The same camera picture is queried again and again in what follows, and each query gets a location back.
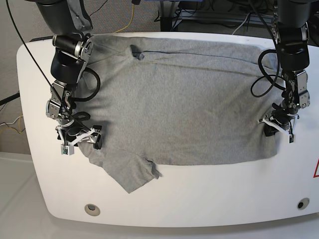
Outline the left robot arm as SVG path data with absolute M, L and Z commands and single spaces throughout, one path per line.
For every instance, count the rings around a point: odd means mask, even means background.
M 264 123 L 266 137 L 280 132 L 288 136 L 289 142 L 295 141 L 294 128 L 299 118 L 298 111 L 310 105 L 307 89 L 310 64 L 308 41 L 310 28 L 308 20 L 315 13 L 317 0 L 276 0 L 274 2 L 274 20 L 267 26 L 274 49 L 264 50 L 258 58 L 262 77 L 270 82 L 270 87 L 260 97 L 265 96 L 274 87 L 282 91 L 282 102 L 272 104 L 272 111 L 259 120 Z M 265 55 L 277 56 L 277 70 L 274 75 L 266 72 L 262 65 Z

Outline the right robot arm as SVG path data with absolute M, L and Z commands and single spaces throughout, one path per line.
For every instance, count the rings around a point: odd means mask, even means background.
M 51 75 L 55 79 L 50 85 L 51 98 L 46 105 L 46 115 L 58 122 L 56 131 L 62 142 L 63 155 L 74 154 L 80 142 L 102 146 L 100 125 L 87 127 L 90 119 L 87 112 L 75 112 L 77 102 L 93 99 L 100 90 L 98 74 L 87 67 L 93 50 L 92 21 L 82 0 L 37 0 L 36 5 L 53 33 L 52 45 L 55 54 L 51 64 Z M 75 97 L 78 82 L 83 73 L 90 73 L 97 81 L 94 92 L 85 98 Z

